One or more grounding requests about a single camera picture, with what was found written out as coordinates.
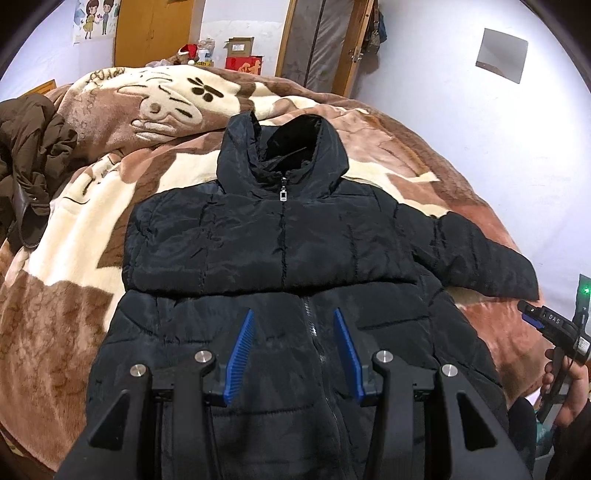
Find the black puffer jacket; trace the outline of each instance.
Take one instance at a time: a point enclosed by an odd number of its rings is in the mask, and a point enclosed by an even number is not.
[[[506,427],[491,355],[443,289],[536,299],[530,262],[455,213],[430,218],[341,179],[347,168],[325,119],[261,127],[244,113],[226,130],[217,181],[138,205],[126,293],[90,375],[89,418],[131,365],[176,365],[248,307],[256,338],[243,387],[231,408],[214,412],[225,478],[352,480],[373,411],[346,387],[333,343],[340,308],[413,365],[458,365]]]

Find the jacket hood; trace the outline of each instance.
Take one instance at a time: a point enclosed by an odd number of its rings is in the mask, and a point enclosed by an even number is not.
[[[330,195],[349,169],[349,159],[330,122],[300,115],[280,127],[261,126],[253,112],[232,117],[217,161],[226,193],[271,199],[286,178],[290,197]]]

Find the white wall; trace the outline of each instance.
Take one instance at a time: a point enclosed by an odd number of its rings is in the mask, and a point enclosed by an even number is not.
[[[0,101],[55,79],[58,86],[113,66],[113,39],[73,44],[77,0],[65,0],[29,36],[0,80]]]
[[[253,55],[263,55],[262,75],[275,75],[289,0],[206,0],[201,38],[216,41],[213,61],[225,68],[228,38],[255,37]]]
[[[355,98],[421,135],[470,181],[534,263],[547,305],[591,276],[591,94],[519,0],[382,0],[388,41]],[[529,42],[521,84],[475,66],[484,28]]]

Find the door handle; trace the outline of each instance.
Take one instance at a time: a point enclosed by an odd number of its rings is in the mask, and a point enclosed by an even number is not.
[[[357,63],[362,58],[363,58],[363,53],[361,53],[361,52],[359,52],[357,55],[355,55],[355,54],[351,55],[351,60],[353,61],[353,63]]]

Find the metal screw cap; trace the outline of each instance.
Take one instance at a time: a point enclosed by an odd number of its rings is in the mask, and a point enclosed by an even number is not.
[[[142,364],[136,364],[129,369],[129,373],[133,377],[141,377],[146,373],[146,366]]]
[[[195,354],[195,360],[200,364],[206,364],[212,359],[212,353],[208,350],[199,350]]]
[[[378,359],[378,362],[382,364],[388,364],[392,360],[394,360],[394,355],[392,355],[387,350],[380,350],[378,353],[375,354],[375,356]]]
[[[443,372],[443,375],[445,375],[446,377],[455,377],[457,375],[457,367],[452,364],[443,365],[441,371]]]

